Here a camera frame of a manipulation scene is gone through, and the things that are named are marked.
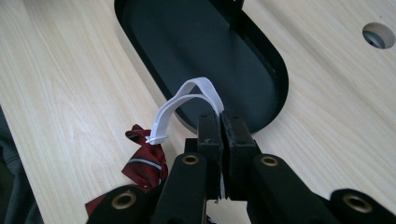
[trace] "black oval tray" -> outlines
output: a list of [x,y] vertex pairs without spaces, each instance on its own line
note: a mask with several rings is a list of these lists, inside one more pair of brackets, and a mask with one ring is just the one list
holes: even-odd
[[[121,27],[166,99],[186,80],[207,77],[225,109],[254,133],[280,112],[289,80],[282,57],[241,8],[239,0],[115,1]],[[210,109],[191,100],[177,114],[195,129]]]

